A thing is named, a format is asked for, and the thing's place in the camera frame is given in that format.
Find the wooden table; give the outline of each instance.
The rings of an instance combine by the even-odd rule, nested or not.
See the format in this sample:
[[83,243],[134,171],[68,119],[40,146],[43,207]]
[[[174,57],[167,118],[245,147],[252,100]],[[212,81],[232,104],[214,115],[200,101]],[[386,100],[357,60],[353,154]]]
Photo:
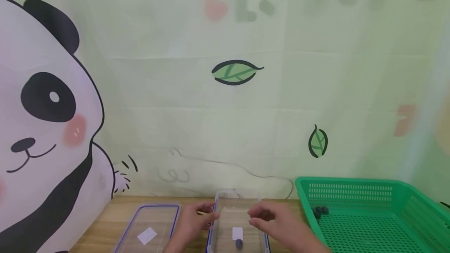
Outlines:
[[[104,209],[89,229],[69,253],[111,253],[120,235],[128,226],[131,216],[143,203],[187,203],[197,201],[214,201],[212,198],[179,198],[154,196],[117,196]],[[294,213],[306,221],[299,200],[272,200],[287,203]],[[187,248],[186,253],[205,253],[207,232],[202,232]],[[270,249],[273,253],[289,252],[275,240],[270,238]]]

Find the hand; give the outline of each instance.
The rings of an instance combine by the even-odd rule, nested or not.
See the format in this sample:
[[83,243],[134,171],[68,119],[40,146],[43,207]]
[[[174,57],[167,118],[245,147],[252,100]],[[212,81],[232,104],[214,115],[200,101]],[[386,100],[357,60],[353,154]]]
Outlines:
[[294,253],[330,253],[307,224],[281,203],[261,202],[249,211],[252,226],[267,233]]
[[182,253],[200,233],[209,230],[211,223],[219,218],[219,213],[213,212],[214,202],[198,202],[185,205],[181,209],[177,226],[163,253]]

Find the panda ear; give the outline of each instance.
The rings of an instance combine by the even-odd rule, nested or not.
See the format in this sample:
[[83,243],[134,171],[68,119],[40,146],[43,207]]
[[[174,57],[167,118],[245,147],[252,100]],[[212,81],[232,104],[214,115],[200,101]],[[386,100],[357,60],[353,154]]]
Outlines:
[[41,0],[26,0],[23,8],[44,25],[70,54],[75,53],[80,45],[80,36],[66,14]]

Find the green leaf illustration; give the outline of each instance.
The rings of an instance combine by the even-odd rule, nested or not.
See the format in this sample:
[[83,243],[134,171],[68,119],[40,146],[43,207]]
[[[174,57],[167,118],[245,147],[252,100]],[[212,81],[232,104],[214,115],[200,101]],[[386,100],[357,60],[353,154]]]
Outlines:
[[258,70],[254,64],[243,60],[231,60],[220,63],[212,70],[216,81],[226,85],[241,85],[252,79]]
[[322,129],[317,129],[317,125],[314,125],[314,131],[310,136],[308,142],[310,153],[315,158],[320,158],[325,154],[328,147],[327,134]]

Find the panda mouth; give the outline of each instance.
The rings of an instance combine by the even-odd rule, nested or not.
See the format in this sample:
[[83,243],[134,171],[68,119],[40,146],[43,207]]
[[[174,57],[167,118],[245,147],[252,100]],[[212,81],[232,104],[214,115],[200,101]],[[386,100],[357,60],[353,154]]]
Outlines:
[[30,152],[28,150],[25,150],[25,153],[27,154],[27,160],[22,165],[20,165],[19,168],[14,169],[14,170],[6,170],[6,173],[14,173],[14,172],[19,171],[20,169],[22,169],[28,163],[30,158],[38,158],[38,157],[44,156],[47,153],[51,152],[55,147],[56,147],[56,144],[54,144],[53,147],[51,147],[51,149],[47,150],[46,152],[44,152],[41,155],[30,155]]

